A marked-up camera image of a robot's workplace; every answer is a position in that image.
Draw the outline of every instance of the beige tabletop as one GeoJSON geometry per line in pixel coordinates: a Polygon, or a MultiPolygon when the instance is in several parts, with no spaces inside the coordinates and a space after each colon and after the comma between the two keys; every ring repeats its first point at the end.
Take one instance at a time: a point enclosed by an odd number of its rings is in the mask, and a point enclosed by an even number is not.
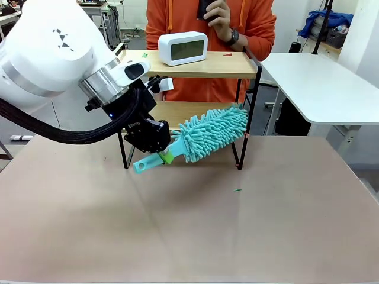
{"type": "Polygon", "coordinates": [[[379,206],[326,141],[251,137],[245,165],[228,147],[137,175],[117,137],[36,137],[0,173],[0,279],[379,280],[379,206]]]}
{"type": "Polygon", "coordinates": [[[188,63],[170,67],[164,64],[158,56],[157,50],[123,50],[118,58],[122,61],[143,60],[150,61],[149,76],[161,75],[173,78],[232,78],[254,79],[256,67],[242,52],[209,51],[207,58],[200,62],[188,63]]]}

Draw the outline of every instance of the hand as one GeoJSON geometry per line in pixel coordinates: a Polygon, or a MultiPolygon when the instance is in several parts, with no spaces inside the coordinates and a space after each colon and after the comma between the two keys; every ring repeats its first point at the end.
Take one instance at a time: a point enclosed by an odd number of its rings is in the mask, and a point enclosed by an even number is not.
{"type": "Polygon", "coordinates": [[[208,26],[213,27],[218,38],[223,42],[228,42],[232,39],[232,29],[230,25],[230,8],[227,5],[227,0],[216,0],[207,7],[207,12],[204,19],[212,16],[218,16],[216,19],[209,22],[208,26]]]}

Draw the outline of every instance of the wristwatch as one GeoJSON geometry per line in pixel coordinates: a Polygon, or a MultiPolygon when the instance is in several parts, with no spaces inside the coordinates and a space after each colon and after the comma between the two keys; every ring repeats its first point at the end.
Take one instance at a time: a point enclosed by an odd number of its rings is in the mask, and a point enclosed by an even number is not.
{"type": "Polygon", "coordinates": [[[232,46],[232,45],[234,45],[234,43],[236,43],[238,41],[238,38],[239,38],[239,32],[238,32],[238,30],[236,30],[234,28],[234,29],[232,29],[232,39],[229,40],[226,44],[228,46],[232,46]]]}

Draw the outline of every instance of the silver metal ring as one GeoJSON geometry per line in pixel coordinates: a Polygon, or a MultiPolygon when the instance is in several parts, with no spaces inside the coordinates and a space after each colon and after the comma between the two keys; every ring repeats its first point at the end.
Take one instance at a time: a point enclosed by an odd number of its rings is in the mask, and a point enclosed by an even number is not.
{"type": "Polygon", "coordinates": [[[120,64],[120,59],[115,58],[100,70],[79,83],[79,87],[89,98],[98,98],[103,105],[116,100],[125,91],[125,88],[118,86],[110,70],[120,64]]]}
{"type": "Polygon", "coordinates": [[[5,74],[11,79],[17,86],[24,89],[28,93],[32,93],[36,96],[42,96],[44,98],[51,98],[54,96],[58,96],[63,92],[56,92],[51,90],[46,90],[37,85],[30,82],[27,78],[25,78],[17,69],[13,66],[13,64],[7,59],[6,51],[5,51],[5,41],[0,44],[0,64],[5,74]]]}

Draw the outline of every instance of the clock display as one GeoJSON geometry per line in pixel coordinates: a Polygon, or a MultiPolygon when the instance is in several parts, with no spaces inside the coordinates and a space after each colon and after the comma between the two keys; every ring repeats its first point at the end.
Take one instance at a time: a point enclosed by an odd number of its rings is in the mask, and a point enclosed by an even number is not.
{"type": "Polygon", "coordinates": [[[190,57],[202,56],[204,41],[191,41],[189,43],[177,43],[171,45],[171,60],[181,60],[190,57]]]}

